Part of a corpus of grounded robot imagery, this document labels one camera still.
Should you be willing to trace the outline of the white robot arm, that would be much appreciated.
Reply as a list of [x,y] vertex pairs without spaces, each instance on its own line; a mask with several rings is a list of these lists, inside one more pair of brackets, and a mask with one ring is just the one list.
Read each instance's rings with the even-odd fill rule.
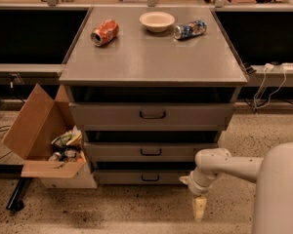
[[195,168],[180,177],[195,196],[208,192],[222,174],[256,184],[252,234],[293,234],[293,142],[272,148],[265,157],[237,157],[225,148],[203,149]]

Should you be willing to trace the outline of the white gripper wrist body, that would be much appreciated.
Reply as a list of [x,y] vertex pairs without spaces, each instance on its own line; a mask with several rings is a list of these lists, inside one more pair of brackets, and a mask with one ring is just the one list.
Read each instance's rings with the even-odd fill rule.
[[196,196],[206,194],[215,180],[213,175],[195,169],[188,175],[188,189]]

